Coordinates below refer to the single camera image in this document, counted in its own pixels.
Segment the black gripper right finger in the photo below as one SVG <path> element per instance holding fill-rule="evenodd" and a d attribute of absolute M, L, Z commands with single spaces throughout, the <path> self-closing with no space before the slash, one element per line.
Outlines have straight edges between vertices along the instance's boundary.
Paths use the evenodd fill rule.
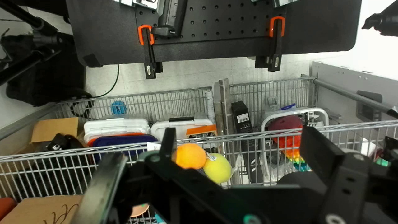
<path fill-rule="evenodd" d="M 319 218 L 323 224 L 360 224 L 367 188 L 367 159 L 345 153 L 314 127 L 305 127 L 302 155 L 326 185 Z"/>

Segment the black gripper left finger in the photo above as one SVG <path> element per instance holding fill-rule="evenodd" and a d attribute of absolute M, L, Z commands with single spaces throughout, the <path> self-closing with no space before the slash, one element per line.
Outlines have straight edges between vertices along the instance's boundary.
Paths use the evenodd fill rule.
<path fill-rule="evenodd" d="M 120 224 L 114 203 L 126 163 L 124 153 L 110 153 L 101 159 L 71 224 Z"/>

